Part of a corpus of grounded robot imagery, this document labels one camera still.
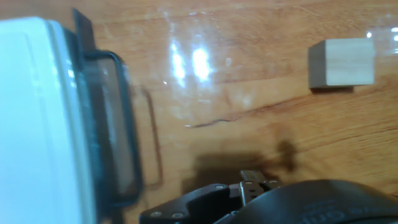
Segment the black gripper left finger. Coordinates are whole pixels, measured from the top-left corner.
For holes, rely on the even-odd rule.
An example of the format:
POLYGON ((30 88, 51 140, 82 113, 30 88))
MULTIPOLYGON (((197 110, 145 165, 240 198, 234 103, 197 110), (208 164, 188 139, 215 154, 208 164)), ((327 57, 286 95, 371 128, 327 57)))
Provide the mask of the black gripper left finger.
POLYGON ((212 224, 241 207, 237 185, 210 184, 143 211, 139 224, 212 224))

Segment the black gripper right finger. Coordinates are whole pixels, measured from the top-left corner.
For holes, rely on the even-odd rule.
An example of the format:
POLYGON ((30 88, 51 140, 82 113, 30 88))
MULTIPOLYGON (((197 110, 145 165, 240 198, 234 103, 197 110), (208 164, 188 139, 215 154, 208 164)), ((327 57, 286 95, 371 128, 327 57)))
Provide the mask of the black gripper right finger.
POLYGON ((282 186, 279 179, 267 178, 259 170, 242 170, 240 174, 243 178, 243 181, 239 183, 243 204, 248 204, 263 193, 282 186))

